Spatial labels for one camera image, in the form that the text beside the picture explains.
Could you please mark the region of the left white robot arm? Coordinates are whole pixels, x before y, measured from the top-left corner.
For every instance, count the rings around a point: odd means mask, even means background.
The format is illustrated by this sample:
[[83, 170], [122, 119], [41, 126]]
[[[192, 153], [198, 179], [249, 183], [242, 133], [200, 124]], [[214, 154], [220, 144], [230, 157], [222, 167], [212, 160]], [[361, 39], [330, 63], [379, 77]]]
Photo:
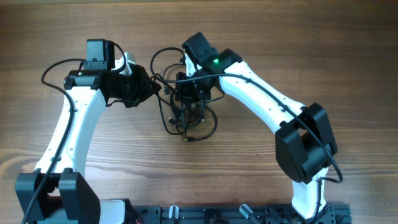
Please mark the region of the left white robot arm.
[[24, 223], [142, 223], [128, 199], [101, 200], [85, 179], [88, 150], [103, 111], [114, 103], [138, 106], [160, 90], [145, 68], [105, 39], [86, 42], [86, 58], [65, 77], [63, 108], [42, 158], [17, 176]]

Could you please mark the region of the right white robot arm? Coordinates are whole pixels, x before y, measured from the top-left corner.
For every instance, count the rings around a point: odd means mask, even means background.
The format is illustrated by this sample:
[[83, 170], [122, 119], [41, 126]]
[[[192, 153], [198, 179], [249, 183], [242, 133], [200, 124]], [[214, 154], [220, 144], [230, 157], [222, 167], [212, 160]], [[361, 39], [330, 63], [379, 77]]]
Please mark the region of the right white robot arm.
[[257, 76], [241, 56], [217, 51], [198, 32], [182, 44], [186, 72], [177, 77], [182, 100], [208, 103], [211, 89], [234, 97], [257, 115], [275, 137], [278, 165], [292, 180], [292, 206], [304, 219], [315, 222], [326, 203], [323, 182], [337, 145], [326, 110], [292, 100]]

